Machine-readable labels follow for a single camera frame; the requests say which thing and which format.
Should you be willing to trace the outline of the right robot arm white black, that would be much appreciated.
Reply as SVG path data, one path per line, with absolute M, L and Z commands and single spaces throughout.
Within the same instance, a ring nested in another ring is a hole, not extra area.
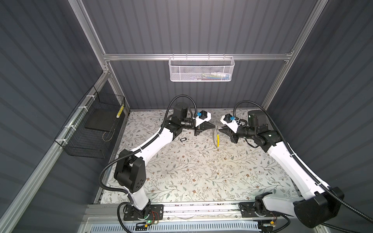
M 232 114 L 222 116 L 220 121 L 224 126 L 219 131 L 229 136 L 231 142 L 237 143 L 240 138 L 253 140 L 282 167 L 299 192 L 296 198 L 280 197 L 272 191 L 256 196 L 254 211 L 258 216 L 278 212 L 295 216 L 306 227 L 314 228 L 338 215 L 341 203 L 333 196 L 343 199 L 344 193 L 338 187 L 332 188 L 331 193 L 323 189 L 328 184 L 310 171 L 294 152 L 288 151 L 286 142 L 264 112 L 249 111 L 246 125 Z

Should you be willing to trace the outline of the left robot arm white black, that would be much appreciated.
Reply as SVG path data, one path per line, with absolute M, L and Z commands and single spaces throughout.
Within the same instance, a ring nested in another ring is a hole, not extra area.
M 194 130 L 194 135 L 213 129 L 214 124 L 210 112 L 202 110 L 188 117 L 189 107 L 185 103 L 177 103 L 173 113 L 166 114 L 166 120 L 161 128 L 139 147 L 130 151 L 123 150 L 119 154 L 114 171 L 114 179 L 125 190 L 131 205 L 139 211 L 149 210 L 151 201 L 143 188 L 146 176 L 146 166 L 150 160 L 167 144 L 176 139 L 184 129 Z

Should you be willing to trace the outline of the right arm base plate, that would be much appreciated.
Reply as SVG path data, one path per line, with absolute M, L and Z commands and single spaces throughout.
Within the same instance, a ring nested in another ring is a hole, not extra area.
M 243 218 L 261 217 L 255 211 L 255 202 L 240 202 L 238 207 Z

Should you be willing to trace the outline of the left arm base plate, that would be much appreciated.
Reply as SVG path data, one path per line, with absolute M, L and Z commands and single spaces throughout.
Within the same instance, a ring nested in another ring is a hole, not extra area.
M 151 204 L 146 206 L 143 210 L 138 210 L 129 204 L 125 206 L 123 213 L 123 220 L 125 221 L 162 220 L 164 214 L 164 205 Z

